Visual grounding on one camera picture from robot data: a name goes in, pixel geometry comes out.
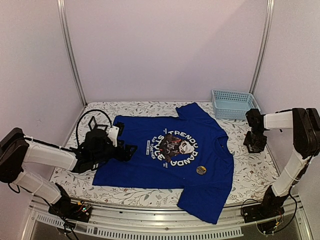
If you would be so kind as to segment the black brooch box yellow brooch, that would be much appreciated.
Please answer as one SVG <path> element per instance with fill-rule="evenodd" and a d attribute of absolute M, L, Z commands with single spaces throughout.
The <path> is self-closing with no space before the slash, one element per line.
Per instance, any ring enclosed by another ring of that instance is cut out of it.
<path fill-rule="evenodd" d="M 89 120 L 88 127 L 91 131 L 95 129 L 101 129 L 103 131 L 107 131 L 108 129 L 107 124 L 98 124 L 94 116 L 92 116 L 91 119 Z"/>

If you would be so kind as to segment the light blue plastic basket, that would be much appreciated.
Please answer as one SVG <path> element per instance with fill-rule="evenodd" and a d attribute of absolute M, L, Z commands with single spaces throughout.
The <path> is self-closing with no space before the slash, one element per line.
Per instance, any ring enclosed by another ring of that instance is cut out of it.
<path fill-rule="evenodd" d="M 212 89 L 211 100 L 217 119 L 246 120 L 250 109 L 260 111 L 256 99 L 248 92 Z"/>

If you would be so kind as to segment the blue printed t-shirt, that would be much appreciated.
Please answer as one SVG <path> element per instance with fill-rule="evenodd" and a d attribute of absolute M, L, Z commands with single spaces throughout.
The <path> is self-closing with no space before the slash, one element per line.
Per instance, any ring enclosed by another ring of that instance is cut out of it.
<path fill-rule="evenodd" d="M 120 139 L 136 145 L 130 161 L 111 159 L 99 167 L 93 185 L 182 189 L 177 206 L 216 224 L 231 192 L 234 158 L 228 135 L 197 103 L 176 108 L 177 116 L 123 116 Z M 204 166 L 204 175 L 197 173 Z"/>

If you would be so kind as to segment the round yellow blue brooch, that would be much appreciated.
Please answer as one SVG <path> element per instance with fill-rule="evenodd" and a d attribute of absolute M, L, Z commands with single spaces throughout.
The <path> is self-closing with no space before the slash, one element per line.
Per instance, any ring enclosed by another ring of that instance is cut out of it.
<path fill-rule="evenodd" d="M 199 175 L 204 175 L 207 172 L 207 169 L 204 166 L 200 165 L 196 168 L 196 172 Z"/>

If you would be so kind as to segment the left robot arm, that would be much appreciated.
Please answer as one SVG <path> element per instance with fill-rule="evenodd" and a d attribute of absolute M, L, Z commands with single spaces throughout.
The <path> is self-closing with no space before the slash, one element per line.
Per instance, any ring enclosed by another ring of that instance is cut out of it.
<path fill-rule="evenodd" d="M 110 159 L 128 162 L 137 151 L 136 145 L 118 140 L 118 127 L 109 132 L 94 129 L 86 133 L 85 140 L 77 148 L 66 149 L 27 136 L 16 127 L 0 142 L 0 181 L 15 184 L 46 200 L 63 216 L 74 213 L 74 205 L 62 187 L 25 169 L 27 163 L 58 167 L 81 174 L 94 171 L 99 164 Z"/>

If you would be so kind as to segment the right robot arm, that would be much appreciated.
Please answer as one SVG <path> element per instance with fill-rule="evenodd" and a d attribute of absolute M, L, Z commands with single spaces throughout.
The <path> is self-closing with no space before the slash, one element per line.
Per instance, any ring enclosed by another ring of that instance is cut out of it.
<path fill-rule="evenodd" d="M 262 114 L 252 108 L 245 114 L 250 130 L 243 144 L 251 154 L 261 153 L 267 145 L 266 131 L 292 130 L 289 159 L 278 179 L 266 190 L 258 213 L 262 218 L 274 214 L 299 182 L 310 162 L 320 153 L 320 115 L 316 108 L 294 107 Z"/>

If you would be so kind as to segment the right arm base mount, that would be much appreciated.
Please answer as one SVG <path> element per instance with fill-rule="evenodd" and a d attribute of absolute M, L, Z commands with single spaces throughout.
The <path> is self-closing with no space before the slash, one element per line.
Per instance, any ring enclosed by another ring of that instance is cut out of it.
<path fill-rule="evenodd" d="M 240 214 L 245 223 L 256 222 L 258 231 L 263 235 L 273 235 L 283 221 L 284 201 L 271 204 L 241 206 Z"/>

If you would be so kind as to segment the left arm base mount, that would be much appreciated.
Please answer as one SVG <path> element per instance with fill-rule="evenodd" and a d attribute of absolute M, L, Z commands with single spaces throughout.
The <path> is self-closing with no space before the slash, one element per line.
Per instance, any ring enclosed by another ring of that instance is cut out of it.
<path fill-rule="evenodd" d="M 60 190 L 61 198 L 55 204 L 50 205 L 48 212 L 64 219 L 88 223 L 93 210 L 92 205 L 83 200 L 72 203 L 63 187 L 57 183 L 55 185 Z"/>

